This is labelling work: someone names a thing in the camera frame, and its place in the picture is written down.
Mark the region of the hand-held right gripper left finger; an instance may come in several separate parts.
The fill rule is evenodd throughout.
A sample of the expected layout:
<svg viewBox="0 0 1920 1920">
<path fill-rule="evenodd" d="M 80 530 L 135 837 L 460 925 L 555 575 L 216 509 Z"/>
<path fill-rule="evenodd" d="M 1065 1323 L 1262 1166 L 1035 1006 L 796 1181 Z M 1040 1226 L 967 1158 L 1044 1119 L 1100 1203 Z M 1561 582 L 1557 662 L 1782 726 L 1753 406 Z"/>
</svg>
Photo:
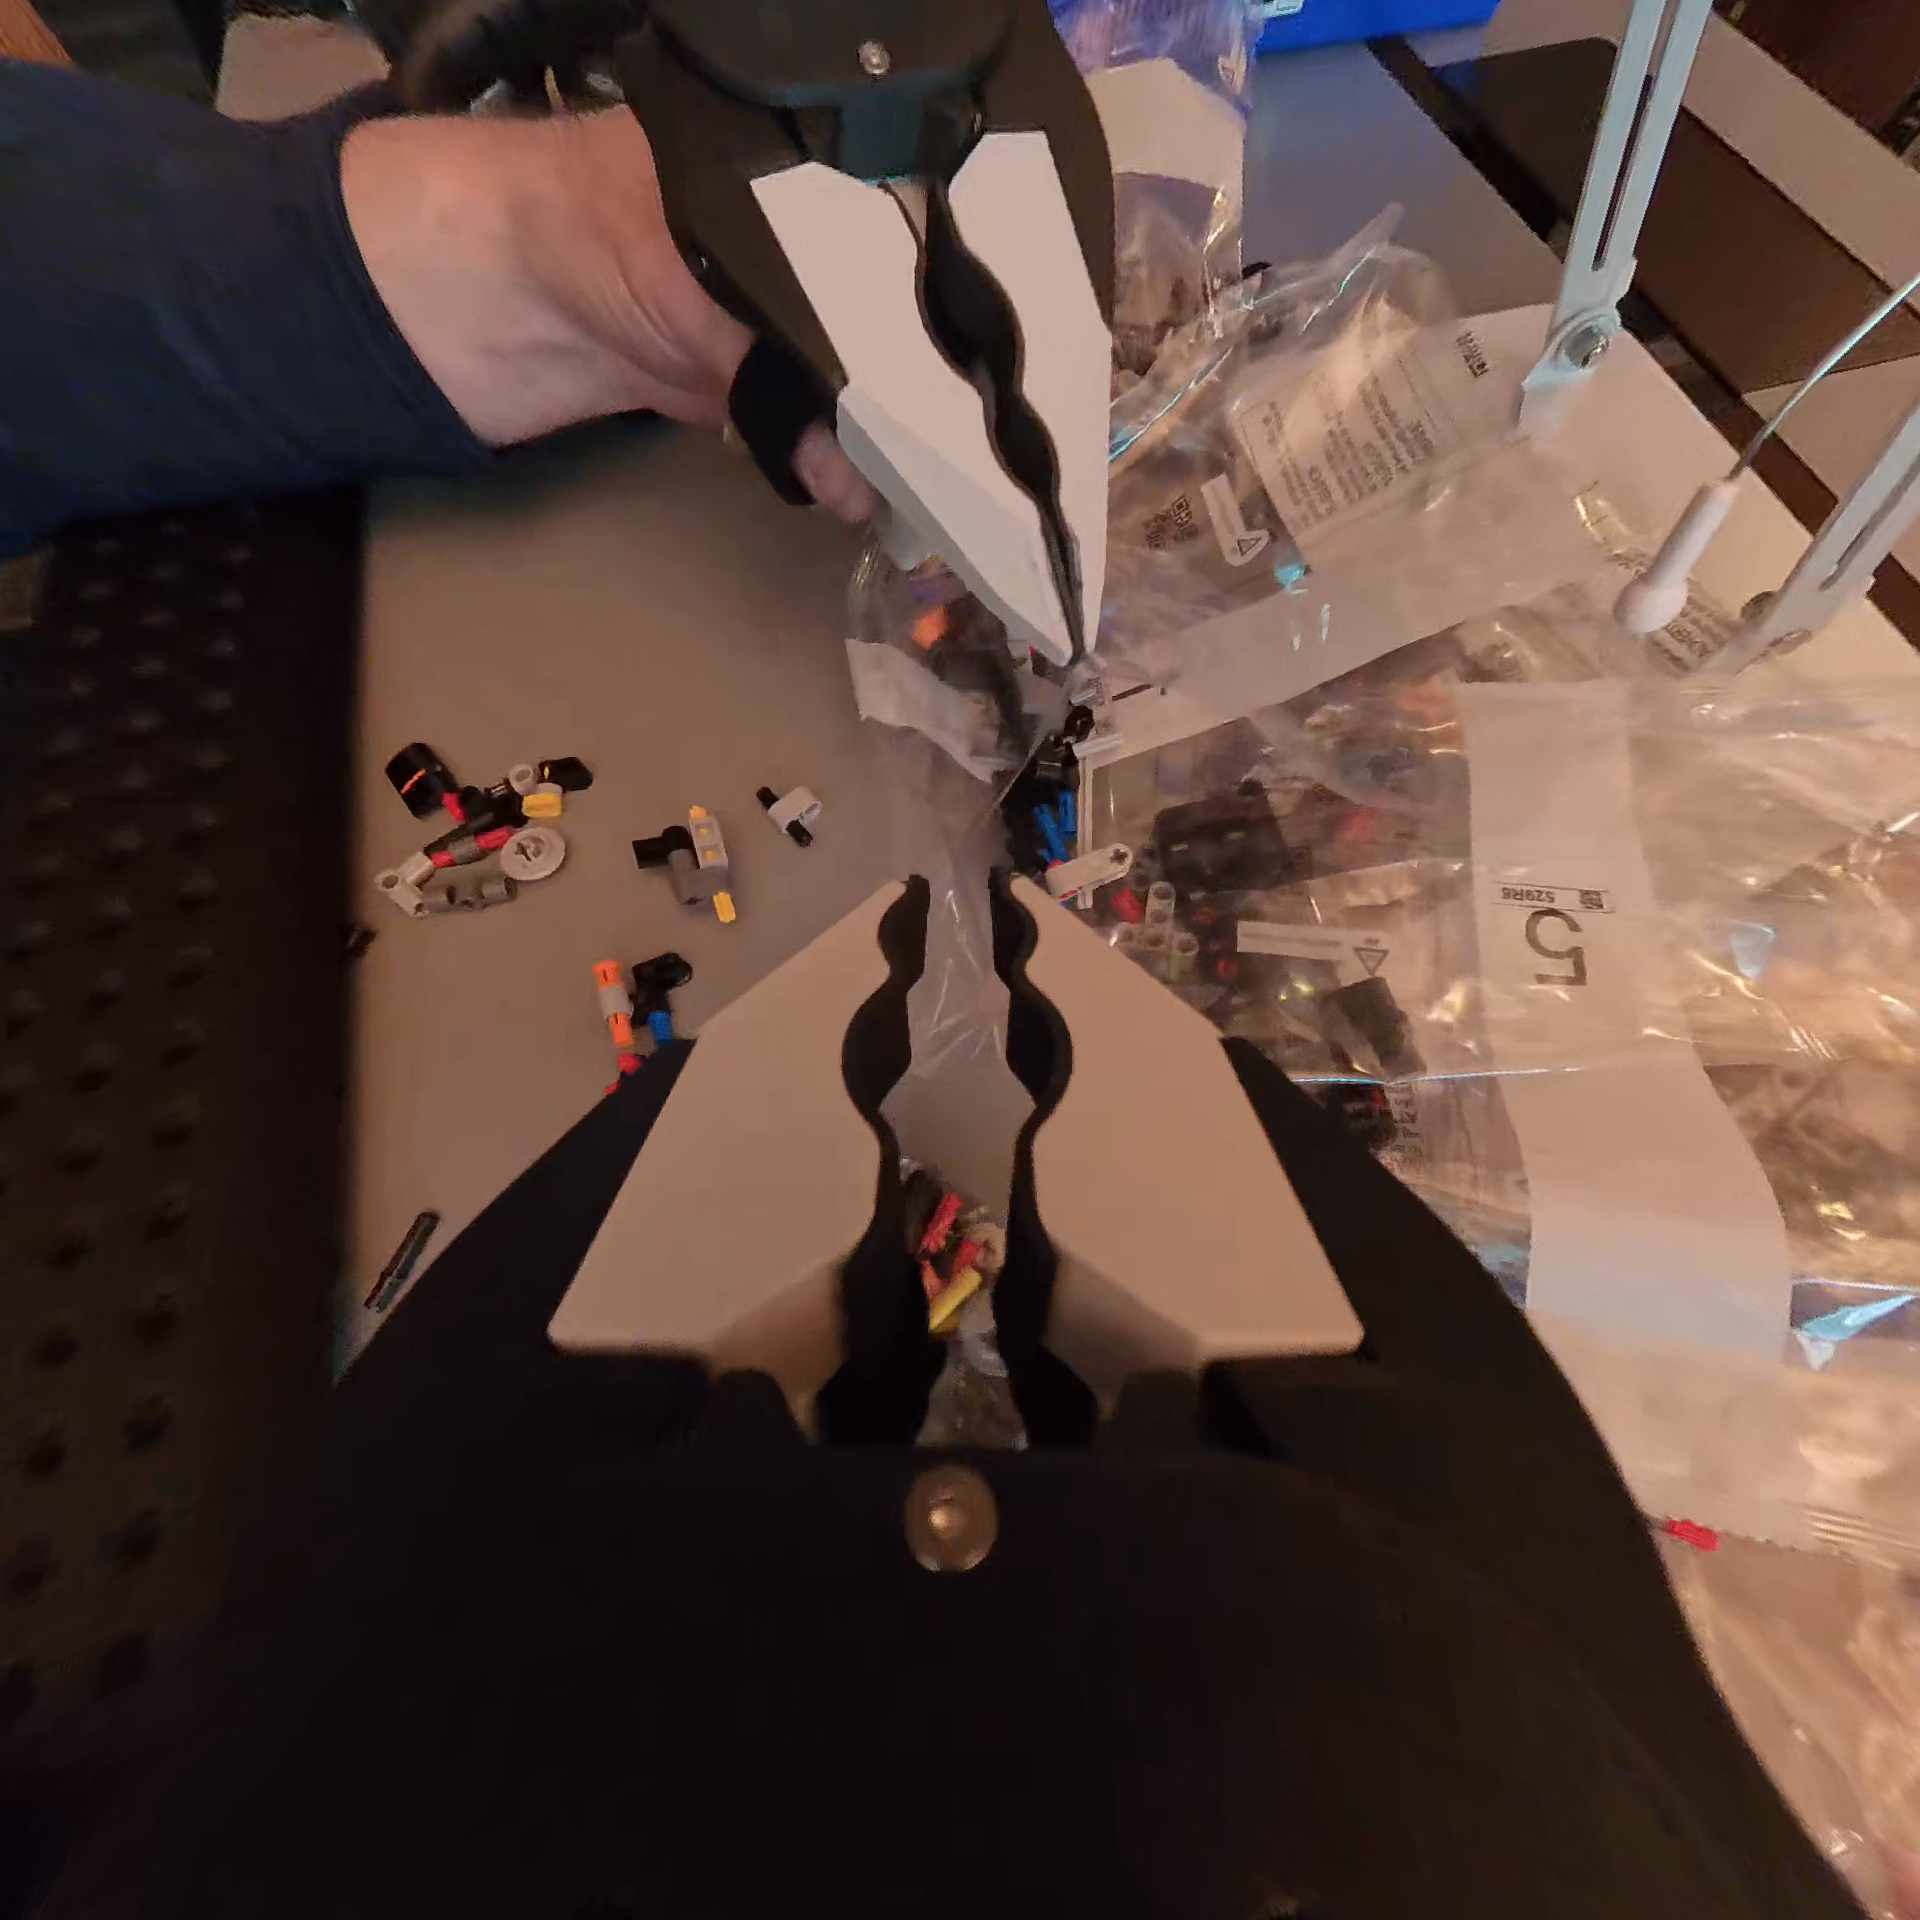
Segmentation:
<svg viewBox="0 0 1920 1920">
<path fill-rule="evenodd" d="M 703 1025 L 553 1313 L 559 1350 L 766 1374 L 825 1437 L 915 1437 L 936 1358 L 881 1103 L 927 905 L 884 883 Z"/>
</svg>

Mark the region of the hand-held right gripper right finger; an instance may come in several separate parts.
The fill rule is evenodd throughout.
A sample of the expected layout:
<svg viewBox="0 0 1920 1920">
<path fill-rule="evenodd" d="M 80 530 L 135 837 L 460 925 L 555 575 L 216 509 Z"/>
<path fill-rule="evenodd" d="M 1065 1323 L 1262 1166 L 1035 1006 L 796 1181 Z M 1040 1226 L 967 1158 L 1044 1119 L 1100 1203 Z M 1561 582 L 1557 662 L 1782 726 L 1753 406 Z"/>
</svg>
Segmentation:
<svg viewBox="0 0 1920 1920">
<path fill-rule="evenodd" d="M 1032 879 L 992 878 L 1014 1137 L 992 1309 L 1027 1442 L 1140 1375 L 1351 1355 L 1359 1319 L 1225 1039 Z"/>
</svg>

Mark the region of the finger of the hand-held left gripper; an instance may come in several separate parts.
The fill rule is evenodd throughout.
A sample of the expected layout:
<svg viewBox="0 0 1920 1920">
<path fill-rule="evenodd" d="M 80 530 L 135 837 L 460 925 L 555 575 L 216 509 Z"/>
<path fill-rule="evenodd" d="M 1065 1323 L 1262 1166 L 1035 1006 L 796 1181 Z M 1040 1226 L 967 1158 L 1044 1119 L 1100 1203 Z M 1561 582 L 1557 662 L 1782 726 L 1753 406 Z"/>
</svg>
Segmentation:
<svg viewBox="0 0 1920 1920">
<path fill-rule="evenodd" d="M 973 590 L 935 518 L 952 477 L 942 430 L 958 422 L 965 367 L 956 325 L 932 316 L 936 191 L 916 222 L 888 185 L 804 161 L 756 178 L 751 195 L 846 372 L 835 431 L 887 502 L 887 530 Z M 1086 649 L 1040 651 L 1067 666 Z"/>
<path fill-rule="evenodd" d="M 988 132 L 932 199 L 932 316 L 956 325 L 945 556 L 1032 649 L 1088 649 L 1109 557 L 1111 333 L 1041 132 Z"/>
</svg>

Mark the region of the short black lego pin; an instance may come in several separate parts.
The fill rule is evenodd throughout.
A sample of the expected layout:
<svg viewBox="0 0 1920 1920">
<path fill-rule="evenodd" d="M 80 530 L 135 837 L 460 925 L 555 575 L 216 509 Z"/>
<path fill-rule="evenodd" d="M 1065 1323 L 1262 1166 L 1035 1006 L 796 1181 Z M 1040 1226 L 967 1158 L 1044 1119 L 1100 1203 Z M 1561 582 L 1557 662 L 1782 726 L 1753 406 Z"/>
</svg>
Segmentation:
<svg viewBox="0 0 1920 1920">
<path fill-rule="evenodd" d="M 441 1214 L 437 1210 L 422 1210 L 413 1217 L 389 1260 L 377 1269 L 375 1283 L 363 1301 L 366 1313 L 387 1313 L 393 1308 L 398 1297 L 409 1287 L 438 1229 Z"/>
</svg>

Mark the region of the clear plastic bag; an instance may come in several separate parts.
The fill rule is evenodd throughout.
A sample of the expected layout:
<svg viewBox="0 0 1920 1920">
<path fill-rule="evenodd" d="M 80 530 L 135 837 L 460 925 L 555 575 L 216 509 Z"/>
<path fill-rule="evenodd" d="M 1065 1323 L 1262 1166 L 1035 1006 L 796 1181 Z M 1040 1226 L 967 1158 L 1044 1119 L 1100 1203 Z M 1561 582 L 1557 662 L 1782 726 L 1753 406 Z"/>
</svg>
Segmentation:
<svg viewBox="0 0 1920 1920">
<path fill-rule="evenodd" d="M 1484 326 L 1381 298 L 1297 318 L 1259 301 L 1116 409 L 1104 659 L 1267 703 L 1603 582 L 1603 491 L 1519 430 Z"/>
</svg>

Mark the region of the large clear bag white label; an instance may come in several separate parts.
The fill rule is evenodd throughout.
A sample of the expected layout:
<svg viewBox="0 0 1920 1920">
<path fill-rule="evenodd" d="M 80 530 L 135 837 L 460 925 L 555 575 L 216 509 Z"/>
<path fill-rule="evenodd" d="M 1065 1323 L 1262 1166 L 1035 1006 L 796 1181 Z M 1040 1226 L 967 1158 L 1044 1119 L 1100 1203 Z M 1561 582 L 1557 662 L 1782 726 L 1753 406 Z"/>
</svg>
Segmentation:
<svg viewBox="0 0 1920 1920">
<path fill-rule="evenodd" d="M 1119 759 L 1116 943 L 1309 1087 L 1552 1330 L 1771 1363 L 1782 1210 L 1701 1061 L 1620 685 L 1451 683 L 1268 711 Z M 1381 975 L 1427 1075 L 1381 1084 L 1321 999 Z"/>
</svg>

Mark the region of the person's left forearm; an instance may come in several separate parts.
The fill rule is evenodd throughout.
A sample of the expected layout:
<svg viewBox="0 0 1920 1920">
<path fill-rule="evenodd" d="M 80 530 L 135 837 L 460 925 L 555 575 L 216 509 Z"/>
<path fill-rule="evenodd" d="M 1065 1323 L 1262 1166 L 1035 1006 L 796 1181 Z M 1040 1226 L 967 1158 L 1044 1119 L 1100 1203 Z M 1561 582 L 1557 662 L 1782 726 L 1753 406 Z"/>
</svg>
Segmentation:
<svg viewBox="0 0 1920 1920">
<path fill-rule="evenodd" d="M 3 71 L 3 554 L 75 521 L 478 474 L 351 237 L 382 83 L 272 122 Z"/>
</svg>

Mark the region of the grey yellow lego connector assembly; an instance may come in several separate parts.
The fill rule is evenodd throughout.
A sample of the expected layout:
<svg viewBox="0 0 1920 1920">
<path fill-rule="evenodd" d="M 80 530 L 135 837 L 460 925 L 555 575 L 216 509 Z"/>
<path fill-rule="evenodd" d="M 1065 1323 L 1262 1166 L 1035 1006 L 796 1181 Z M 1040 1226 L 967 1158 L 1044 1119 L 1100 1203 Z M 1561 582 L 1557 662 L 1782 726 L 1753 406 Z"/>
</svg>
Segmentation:
<svg viewBox="0 0 1920 1920">
<path fill-rule="evenodd" d="M 718 923 L 736 923 L 729 843 L 708 807 L 688 807 L 683 822 L 632 838 L 631 855 L 643 874 L 663 874 L 681 905 L 702 905 Z"/>
</svg>

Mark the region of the pile of clear lego bags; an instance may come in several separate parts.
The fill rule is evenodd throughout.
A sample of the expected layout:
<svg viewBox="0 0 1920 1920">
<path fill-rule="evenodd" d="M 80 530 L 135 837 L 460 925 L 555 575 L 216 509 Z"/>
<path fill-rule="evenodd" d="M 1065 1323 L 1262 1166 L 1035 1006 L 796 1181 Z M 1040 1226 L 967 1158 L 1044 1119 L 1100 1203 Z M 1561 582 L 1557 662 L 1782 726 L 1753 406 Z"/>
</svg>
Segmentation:
<svg viewBox="0 0 1920 1920">
<path fill-rule="evenodd" d="M 1710 668 L 1735 625 L 1694 590 L 1671 625 L 1628 636 L 1603 601 L 1647 556 L 1603 498 L 1614 557 L 1598 587 L 1463 621 L 1225 725 L 1441 681 L 1625 690 L 1681 1011 L 1782 1210 L 1787 1341 L 1750 1363 L 1552 1330 L 1463 1244 L 1641 1514 L 1673 1539 L 1735 1539 L 1732 1572 L 1681 1574 L 1710 1669 L 1853 1895 L 1915 1915 L 1915 1599 L 1893 1591 L 1893 1570 L 1915 1572 L 1915 692 L 1720 685 Z"/>
</svg>

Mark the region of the person's left hand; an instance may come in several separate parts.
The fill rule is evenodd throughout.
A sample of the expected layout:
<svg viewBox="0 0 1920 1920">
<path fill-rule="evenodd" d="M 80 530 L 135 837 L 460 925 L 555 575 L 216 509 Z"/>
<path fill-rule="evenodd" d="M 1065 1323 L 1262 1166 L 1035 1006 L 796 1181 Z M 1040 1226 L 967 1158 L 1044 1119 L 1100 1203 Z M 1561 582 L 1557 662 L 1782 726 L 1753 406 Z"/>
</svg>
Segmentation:
<svg viewBox="0 0 1920 1920">
<path fill-rule="evenodd" d="M 627 413 L 725 428 L 751 337 L 681 258 L 631 110 L 375 118 L 342 142 L 342 206 L 401 340 L 483 444 Z"/>
</svg>

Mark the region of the orange blue black connector cluster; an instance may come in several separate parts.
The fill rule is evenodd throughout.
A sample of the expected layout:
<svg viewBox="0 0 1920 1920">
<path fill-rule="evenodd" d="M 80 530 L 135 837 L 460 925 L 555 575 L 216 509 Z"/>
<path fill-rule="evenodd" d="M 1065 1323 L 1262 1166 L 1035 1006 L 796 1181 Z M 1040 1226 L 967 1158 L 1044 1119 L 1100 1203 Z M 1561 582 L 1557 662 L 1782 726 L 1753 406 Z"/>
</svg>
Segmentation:
<svg viewBox="0 0 1920 1920">
<path fill-rule="evenodd" d="M 637 1059 L 622 1062 L 614 1057 L 614 1073 L 622 1082 L 678 1038 L 675 995 L 689 982 L 689 962 L 676 951 L 661 951 L 623 969 L 631 981 Z"/>
</svg>

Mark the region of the small clear bag of pins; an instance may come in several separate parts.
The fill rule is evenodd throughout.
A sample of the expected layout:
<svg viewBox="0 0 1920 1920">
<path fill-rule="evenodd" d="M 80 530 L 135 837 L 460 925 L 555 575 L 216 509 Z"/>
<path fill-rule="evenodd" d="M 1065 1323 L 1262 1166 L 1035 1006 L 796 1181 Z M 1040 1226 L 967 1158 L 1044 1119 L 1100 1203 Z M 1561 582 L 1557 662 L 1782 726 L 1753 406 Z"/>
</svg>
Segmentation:
<svg viewBox="0 0 1920 1920">
<path fill-rule="evenodd" d="M 919 1271 L 936 1361 L 919 1444 L 1024 1451 L 1024 1419 L 993 1313 L 1006 1260 L 1001 1214 L 929 1163 L 903 1158 L 900 1172 L 905 1245 Z"/>
</svg>

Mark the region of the blue plastic bin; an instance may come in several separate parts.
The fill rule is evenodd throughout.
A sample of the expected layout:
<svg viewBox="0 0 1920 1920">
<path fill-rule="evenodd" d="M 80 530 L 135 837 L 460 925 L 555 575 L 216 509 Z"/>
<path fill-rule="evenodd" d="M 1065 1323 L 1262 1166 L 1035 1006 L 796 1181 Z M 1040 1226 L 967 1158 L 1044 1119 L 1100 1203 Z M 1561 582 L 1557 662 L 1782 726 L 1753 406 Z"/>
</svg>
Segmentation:
<svg viewBox="0 0 1920 1920">
<path fill-rule="evenodd" d="M 1254 54 L 1476 29 L 1499 7 L 1499 3 L 1257 3 Z"/>
</svg>

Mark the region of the white slotted stand leg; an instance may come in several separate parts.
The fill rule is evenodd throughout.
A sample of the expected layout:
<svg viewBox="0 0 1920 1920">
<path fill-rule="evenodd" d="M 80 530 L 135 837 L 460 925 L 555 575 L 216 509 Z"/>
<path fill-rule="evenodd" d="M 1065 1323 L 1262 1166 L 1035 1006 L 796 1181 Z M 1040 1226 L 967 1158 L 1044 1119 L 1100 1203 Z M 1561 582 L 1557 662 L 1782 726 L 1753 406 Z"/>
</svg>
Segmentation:
<svg viewBox="0 0 1920 1920">
<path fill-rule="evenodd" d="M 1544 425 L 1549 396 L 1595 370 L 1622 331 L 1638 239 L 1711 3 L 1636 3 L 1616 47 L 1600 125 L 1543 347 L 1518 396 L 1518 428 Z"/>
<path fill-rule="evenodd" d="M 1867 591 L 1889 548 L 1917 516 L 1917 413 L 1888 438 L 1871 469 L 1821 524 L 1781 590 L 1763 597 L 1718 649 L 1710 674 L 1728 681 L 1749 666 L 1814 638 Z"/>
</svg>

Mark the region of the black perforated pad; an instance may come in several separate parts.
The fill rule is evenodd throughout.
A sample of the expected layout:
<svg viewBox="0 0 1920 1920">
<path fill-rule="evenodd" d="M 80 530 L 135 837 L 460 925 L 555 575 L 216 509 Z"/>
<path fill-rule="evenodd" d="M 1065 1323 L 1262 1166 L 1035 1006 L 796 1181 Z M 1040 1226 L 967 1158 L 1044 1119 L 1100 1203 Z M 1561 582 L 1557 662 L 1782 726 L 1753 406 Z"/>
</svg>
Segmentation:
<svg viewBox="0 0 1920 1920">
<path fill-rule="evenodd" d="M 164 1722 L 319 1417 L 353 491 L 69 530 L 5 636 L 5 1785 Z"/>
</svg>

